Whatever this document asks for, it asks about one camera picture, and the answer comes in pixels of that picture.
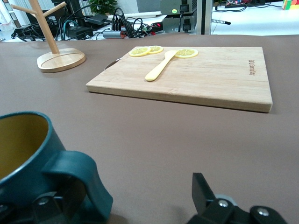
wooden mug tree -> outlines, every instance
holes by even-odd
[[[51,52],[46,53],[37,59],[37,65],[40,70],[45,73],[58,72],[71,69],[83,63],[85,61],[85,54],[81,51],[74,48],[58,49],[45,19],[46,16],[65,6],[66,3],[60,3],[45,13],[42,12],[37,0],[29,0],[29,3],[33,10],[15,5],[11,5],[11,7],[32,14],[37,19],[43,35],[49,44]]]

colorful object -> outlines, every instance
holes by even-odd
[[[299,0],[284,0],[282,9],[283,10],[299,9]]]

mug handle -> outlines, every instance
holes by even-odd
[[[65,174],[85,185],[87,195],[96,210],[108,220],[113,198],[100,180],[97,165],[88,155],[76,151],[59,151],[43,167],[44,174]]]

lemon slice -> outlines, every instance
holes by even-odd
[[[149,54],[150,55],[157,54],[157,53],[160,53],[161,51],[163,51],[163,47],[161,47],[161,46],[150,46]]]
[[[150,47],[139,47],[129,52],[131,57],[140,57],[147,55],[150,52]]]
[[[175,57],[189,58],[189,57],[195,57],[196,55],[198,55],[198,51],[195,49],[181,49],[175,54]]]

wooden stand base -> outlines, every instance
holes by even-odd
[[[85,61],[85,54],[74,48],[60,49],[59,54],[49,52],[37,59],[37,65],[44,73],[71,69]]]

